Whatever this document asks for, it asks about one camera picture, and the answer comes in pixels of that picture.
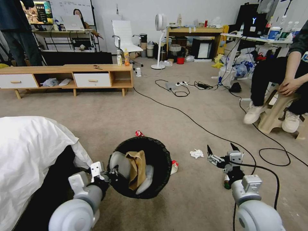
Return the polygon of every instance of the orange juice bottle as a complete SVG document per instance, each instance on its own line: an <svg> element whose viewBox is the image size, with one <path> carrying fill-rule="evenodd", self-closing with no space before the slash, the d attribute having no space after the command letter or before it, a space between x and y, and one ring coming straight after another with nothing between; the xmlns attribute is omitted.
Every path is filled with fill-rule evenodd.
<svg viewBox="0 0 308 231"><path fill-rule="evenodd" d="M125 60L125 66L129 66L129 53L127 51L127 49L125 48L125 51L124 51L124 60Z"/></svg>

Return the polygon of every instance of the red container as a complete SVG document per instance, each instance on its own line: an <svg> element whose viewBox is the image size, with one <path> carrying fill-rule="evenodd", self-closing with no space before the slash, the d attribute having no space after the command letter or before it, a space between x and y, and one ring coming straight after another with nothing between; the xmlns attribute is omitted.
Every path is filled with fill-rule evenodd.
<svg viewBox="0 0 308 231"><path fill-rule="evenodd" d="M185 60L184 57L178 57L177 60L176 60L176 63L177 64L184 64L184 60Z"/></svg>

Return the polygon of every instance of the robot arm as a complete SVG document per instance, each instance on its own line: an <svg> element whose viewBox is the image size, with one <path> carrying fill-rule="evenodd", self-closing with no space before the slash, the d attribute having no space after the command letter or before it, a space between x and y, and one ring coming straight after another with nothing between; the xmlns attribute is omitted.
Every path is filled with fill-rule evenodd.
<svg viewBox="0 0 308 231"><path fill-rule="evenodd" d="M213 155L208 146L208 161L222 168L229 176L232 196L239 208L237 219L241 226L245 231L285 231L278 212L261 201L259 189L262 180L257 175L245 175L241 171L238 164L242 163L244 154L233 144L231 146L233 151L223 157Z"/></svg>
<svg viewBox="0 0 308 231"><path fill-rule="evenodd" d="M68 178L74 197L60 205L52 214L49 231L90 231L99 219L99 205L109 187L109 173L104 172L101 162L93 163L91 183L85 172Z"/></svg>

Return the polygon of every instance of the whiteboard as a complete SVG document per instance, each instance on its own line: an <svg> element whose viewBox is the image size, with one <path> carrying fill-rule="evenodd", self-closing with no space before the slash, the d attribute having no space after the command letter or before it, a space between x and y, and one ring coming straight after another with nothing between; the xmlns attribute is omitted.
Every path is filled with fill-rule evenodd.
<svg viewBox="0 0 308 231"><path fill-rule="evenodd" d="M79 9L82 13L83 20L90 26L94 26L91 0L49 0L54 18L61 22L62 15L73 15L74 9Z"/></svg>

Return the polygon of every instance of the trash bin liner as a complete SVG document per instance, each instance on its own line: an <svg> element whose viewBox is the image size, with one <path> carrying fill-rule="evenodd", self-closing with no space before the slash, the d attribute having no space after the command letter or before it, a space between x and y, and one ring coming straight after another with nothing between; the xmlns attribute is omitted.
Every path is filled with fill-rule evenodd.
<svg viewBox="0 0 308 231"><path fill-rule="evenodd" d="M154 167L153 181L150 187L143 193L136 195L136 191L128 188L128 180L124 177L117 177L117 181L113 180L115 174L110 175L111 185L120 194L137 199L151 199L158 195L158 193L168 183L172 161L169 151L165 145L159 140L142 136L133 137L122 142L115 151L119 151L126 154L128 151L140 151L143 150L145 153L145 160L147 165Z"/></svg>

